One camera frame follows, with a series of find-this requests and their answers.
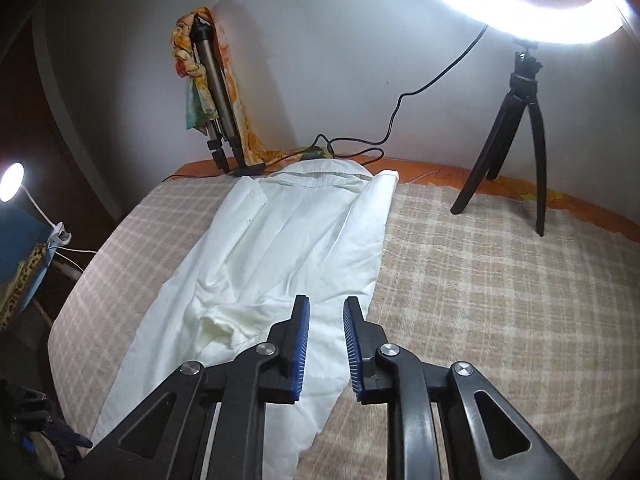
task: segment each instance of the black tripod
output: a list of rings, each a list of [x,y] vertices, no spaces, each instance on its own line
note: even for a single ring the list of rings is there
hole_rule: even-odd
[[[533,148],[536,155],[536,184],[538,186],[536,232],[542,236],[545,232],[546,149],[545,127],[538,105],[538,82],[536,81],[536,74],[542,68],[542,63],[529,54],[529,49],[535,48],[534,44],[523,43],[523,45],[525,51],[516,53],[515,70],[511,73],[510,80],[511,90],[502,102],[494,126],[489,132],[471,174],[451,207],[451,213],[457,215],[464,211],[485,176],[488,180],[494,180],[498,176],[504,159],[509,153],[513,137],[520,126],[524,109],[528,106],[533,132]]]

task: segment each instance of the gray wall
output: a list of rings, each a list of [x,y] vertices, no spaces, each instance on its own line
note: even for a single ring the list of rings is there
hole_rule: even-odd
[[[269,147],[324,132],[382,138],[398,94],[448,65],[481,25],[439,0],[48,0],[62,100],[95,166],[131,208],[181,164],[209,156],[184,129],[175,20],[207,5],[225,27],[239,89]],[[404,101],[388,156],[471,167],[513,69],[489,30],[436,86]],[[550,187],[640,222],[640,55],[619,30],[596,44],[543,44],[539,76]],[[534,181],[528,124],[503,173]]]

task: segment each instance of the silver screw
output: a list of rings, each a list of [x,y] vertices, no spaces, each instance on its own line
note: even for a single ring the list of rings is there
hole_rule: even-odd
[[[197,361],[187,361],[180,366],[180,373],[183,375],[196,375],[199,373],[202,365]]]
[[[400,353],[400,348],[398,345],[394,345],[393,343],[384,343],[380,346],[380,353],[382,355],[386,355],[387,357],[393,357],[394,355],[398,355]]]
[[[462,375],[463,377],[467,377],[474,372],[474,368],[467,362],[458,361],[457,363],[453,363],[453,371],[458,375]]]
[[[273,343],[260,343],[255,347],[255,351],[260,355],[272,355],[276,351],[276,345]]]

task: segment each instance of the wrinkled white fabric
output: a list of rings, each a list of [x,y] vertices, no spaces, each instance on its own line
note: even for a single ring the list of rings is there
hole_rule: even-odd
[[[231,361],[310,300],[300,401],[268,404],[265,480],[293,477],[349,381],[342,305],[366,316],[382,260],[394,171],[372,176],[349,160],[307,160],[242,177],[211,226],[161,287],[127,350],[98,418],[94,444],[181,363]]]

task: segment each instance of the beige checkered cloth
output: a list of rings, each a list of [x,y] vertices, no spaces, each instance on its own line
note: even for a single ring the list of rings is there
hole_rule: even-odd
[[[74,288],[49,354],[76,430],[92,434],[142,317],[233,184],[162,184]],[[498,197],[452,216],[456,194],[398,187],[368,319],[424,361],[476,364],[581,479],[605,479],[640,431],[640,245],[556,210],[539,238],[534,205]],[[296,477],[383,479],[385,457],[385,410],[345,392]]]

